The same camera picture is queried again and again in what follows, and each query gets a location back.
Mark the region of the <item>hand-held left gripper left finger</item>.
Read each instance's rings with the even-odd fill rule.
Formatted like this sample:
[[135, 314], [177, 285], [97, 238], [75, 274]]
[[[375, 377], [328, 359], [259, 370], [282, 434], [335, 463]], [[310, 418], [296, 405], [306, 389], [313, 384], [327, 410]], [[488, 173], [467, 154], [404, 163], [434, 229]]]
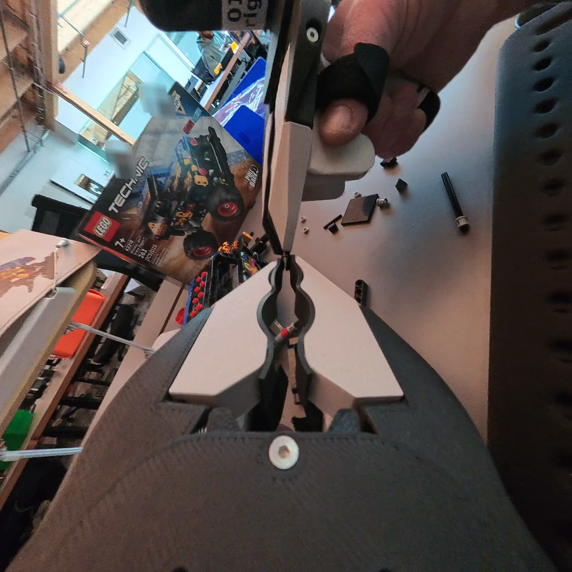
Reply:
[[169, 388], [172, 399], [191, 404], [260, 402], [259, 376], [269, 340], [259, 313], [281, 264], [268, 264], [211, 307]]

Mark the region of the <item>white book stand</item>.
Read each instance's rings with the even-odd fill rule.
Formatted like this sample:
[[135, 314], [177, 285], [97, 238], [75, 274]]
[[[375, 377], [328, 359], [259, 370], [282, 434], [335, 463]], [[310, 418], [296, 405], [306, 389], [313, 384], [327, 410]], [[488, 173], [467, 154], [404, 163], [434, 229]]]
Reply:
[[63, 286], [56, 287], [51, 295], [39, 299], [2, 334], [1, 435], [6, 431], [57, 342], [65, 333], [84, 331], [88, 334], [75, 355], [75, 361], [68, 363], [68, 376], [72, 375], [72, 367], [77, 366], [83, 359], [82, 355], [95, 337], [134, 347], [148, 358], [176, 333], [172, 331], [161, 335], [152, 347], [147, 347], [72, 320], [93, 285], [96, 274], [96, 262], [91, 260], [65, 279]]

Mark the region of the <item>dark perforated panel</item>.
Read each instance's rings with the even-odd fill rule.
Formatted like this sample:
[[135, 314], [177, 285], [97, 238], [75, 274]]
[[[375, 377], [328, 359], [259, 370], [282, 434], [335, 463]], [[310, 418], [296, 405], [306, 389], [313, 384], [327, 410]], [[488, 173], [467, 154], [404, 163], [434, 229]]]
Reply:
[[571, 2], [499, 51], [489, 446], [559, 571], [571, 571]]

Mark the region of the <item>building instruction booklet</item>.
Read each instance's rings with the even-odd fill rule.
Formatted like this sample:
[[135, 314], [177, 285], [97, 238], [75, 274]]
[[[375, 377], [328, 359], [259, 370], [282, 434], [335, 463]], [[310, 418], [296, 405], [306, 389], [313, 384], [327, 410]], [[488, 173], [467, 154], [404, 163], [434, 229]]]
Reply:
[[1, 233], [1, 334], [99, 251], [91, 244], [25, 229]]

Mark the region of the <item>short black axle with stop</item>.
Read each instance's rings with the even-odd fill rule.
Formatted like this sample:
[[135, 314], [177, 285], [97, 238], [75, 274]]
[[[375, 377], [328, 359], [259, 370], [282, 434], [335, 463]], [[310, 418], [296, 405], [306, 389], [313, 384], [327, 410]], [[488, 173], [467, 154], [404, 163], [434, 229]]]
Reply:
[[454, 212], [455, 224], [456, 224], [458, 230], [460, 231], [460, 233], [467, 234], [468, 231], [470, 230], [470, 223], [468, 221], [468, 218], [464, 214], [464, 211], [461, 208], [461, 204], [460, 204], [458, 197], [456, 195], [456, 192], [455, 192], [455, 189], [453, 187], [453, 183], [451, 181], [451, 178], [450, 178], [448, 172], [443, 172], [440, 176], [441, 176], [441, 180], [443, 182], [448, 200], [449, 200], [450, 205], [451, 205], [453, 212]]

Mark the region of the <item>black flat square toy panel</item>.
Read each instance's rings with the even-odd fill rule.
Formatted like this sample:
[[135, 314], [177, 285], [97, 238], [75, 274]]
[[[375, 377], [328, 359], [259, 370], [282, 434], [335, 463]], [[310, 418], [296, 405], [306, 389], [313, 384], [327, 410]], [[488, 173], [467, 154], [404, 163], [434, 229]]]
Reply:
[[340, 221], [342, 226], [369, 224], [375, 209], [379, 195], [360, 196], [352, 198]]

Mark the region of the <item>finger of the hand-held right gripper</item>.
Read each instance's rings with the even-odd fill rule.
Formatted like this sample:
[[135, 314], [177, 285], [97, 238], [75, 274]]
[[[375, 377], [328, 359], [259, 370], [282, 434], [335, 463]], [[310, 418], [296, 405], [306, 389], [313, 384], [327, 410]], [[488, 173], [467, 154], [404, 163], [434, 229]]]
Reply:
[[284, 103], [287, 95], [280, 95], [280, 90], [287, 91], [288, 76], [290, 69], [290, 52], [291, 48], [286, 48], [282, 54], [280, 65], [271, 74], [272, 84], [268, 91], [270, 96], [268, 104], [268, 114], [266, 119], [265, 132], [265, 150], [264, 150], [264, 187], [263, 187], [263, 205], [262, 205], [262, 227], [269, 239], [270, 247], [273, 252], [284, 252], [281, 239], [276, 230], [276, 225], [271, 214], [271, 191], [272, 183], [275, 182], [276, 160], [278, 159], [279, 139], [278, 134], [281, 129], [280, 122], [284, 120]]
[[278, 235], [284, 252], [293, 247], [311, 144], [309, 127], [283, 123], [278, 156]]

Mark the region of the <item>green box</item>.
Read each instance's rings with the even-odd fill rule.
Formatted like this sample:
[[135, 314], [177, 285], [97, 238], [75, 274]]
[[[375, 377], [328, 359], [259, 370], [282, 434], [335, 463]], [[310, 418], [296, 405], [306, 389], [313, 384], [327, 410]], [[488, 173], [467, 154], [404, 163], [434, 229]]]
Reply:
[[17, 451], [27, 439], [34, 413], [29, 410], [19, 409], [8, 424], [1, 437], [1, 455], [7, 451]]

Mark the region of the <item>clear plastic bag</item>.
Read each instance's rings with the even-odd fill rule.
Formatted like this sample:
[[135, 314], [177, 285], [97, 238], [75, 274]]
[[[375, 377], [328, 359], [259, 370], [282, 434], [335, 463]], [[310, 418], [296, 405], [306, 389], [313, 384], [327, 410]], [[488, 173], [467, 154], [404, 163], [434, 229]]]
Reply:
[[226, 124], [242, 107], [254, 112], [263, 119], [267, 114], [265, 104], [265, 78], [261, 77], [250, 84], [238, 95], [232, 97], [220, 111], [223, 124]]

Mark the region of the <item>toy truck set box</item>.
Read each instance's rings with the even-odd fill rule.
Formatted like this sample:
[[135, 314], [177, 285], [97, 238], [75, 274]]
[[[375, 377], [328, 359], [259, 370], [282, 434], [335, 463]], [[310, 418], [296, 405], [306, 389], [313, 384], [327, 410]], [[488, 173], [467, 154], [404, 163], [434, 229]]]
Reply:
[[178, 83], [173, 113], [154, 117], [133, 148], [135, 174], [114, 175], [78, 237], [170, 282], [190, 284], [239, 234], [262, 165]]

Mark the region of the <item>orange storage bin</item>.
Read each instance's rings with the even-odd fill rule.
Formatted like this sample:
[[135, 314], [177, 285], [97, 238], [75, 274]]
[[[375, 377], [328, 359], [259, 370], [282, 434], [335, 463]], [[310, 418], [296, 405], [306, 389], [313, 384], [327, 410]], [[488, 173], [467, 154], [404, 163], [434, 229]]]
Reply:
[[[104, 301], [105, 297], [100, 291], [90, 289], [74, 314], [72, 321], [92, 326]], [[54, 347], [50, 357], [53, 359], [72, 358], [86, 333], [87, 332], [81, 328], [67, 331]]]

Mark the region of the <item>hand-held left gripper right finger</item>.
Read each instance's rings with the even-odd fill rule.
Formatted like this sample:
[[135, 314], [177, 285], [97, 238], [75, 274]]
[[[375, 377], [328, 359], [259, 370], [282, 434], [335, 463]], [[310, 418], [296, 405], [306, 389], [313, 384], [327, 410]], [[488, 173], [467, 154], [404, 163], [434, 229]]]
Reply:
[[307, 314], [296, 347], [302, 404], [399, 401], [403, 390], [354, 298], [303, 259], [292, 263], [291, 283], [296, 312]]

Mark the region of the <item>blue storage bin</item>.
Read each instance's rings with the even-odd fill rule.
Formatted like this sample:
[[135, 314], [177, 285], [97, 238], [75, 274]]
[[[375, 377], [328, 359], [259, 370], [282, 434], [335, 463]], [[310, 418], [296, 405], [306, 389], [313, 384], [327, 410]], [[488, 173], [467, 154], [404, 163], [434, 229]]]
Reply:
[[238, 95], [246, 87], [259, 78], [264, 77], [266, 71], [266, 60], [257, 58], [254, 64], [247, 71], [246, 75], [238, 83], [237, 87], [232, 91], [228, 99], [222, 104], [217, 111], [213, 113], [213, 117], [225, 130], [242, 146], [250, 156], [262, 165], [262, 155], [264, 149], [264, 133], [265, 118], [258, 116], [254, 112], [242, 107], [226, 124], [223, 124], [223, 118], [220, 109], [234, 96]]

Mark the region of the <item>person's right hand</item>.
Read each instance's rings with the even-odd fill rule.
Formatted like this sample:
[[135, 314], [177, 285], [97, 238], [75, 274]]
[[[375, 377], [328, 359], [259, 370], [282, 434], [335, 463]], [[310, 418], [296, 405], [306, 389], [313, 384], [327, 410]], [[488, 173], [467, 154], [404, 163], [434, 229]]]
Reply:
[[[391, 69], [435, 92], [465, 66], [486, 33], [497, 23], [537, 1], [342, 1], [323, 43], [329, 63], [353, 52], [357, 43], [384, 48]], [[407, 153], [425, 129], [419, 95], [410, 83], [382, 95], [376, 116], [368, 119], [361, 102], [332, 102], [320, 117], [325, 144], [346, 145], [365, 134], [381, 158]]]

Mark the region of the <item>flame-printed toy truck model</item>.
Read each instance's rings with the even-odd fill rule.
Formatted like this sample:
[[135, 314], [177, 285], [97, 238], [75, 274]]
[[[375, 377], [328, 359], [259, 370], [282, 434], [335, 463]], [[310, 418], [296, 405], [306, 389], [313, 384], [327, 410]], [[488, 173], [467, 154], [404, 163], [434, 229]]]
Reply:
[[253, 238], [243, 232], [233, 243], [224, 242], [190, 283], [186, 302], [186, 325], [267, 265], [266, 234]]

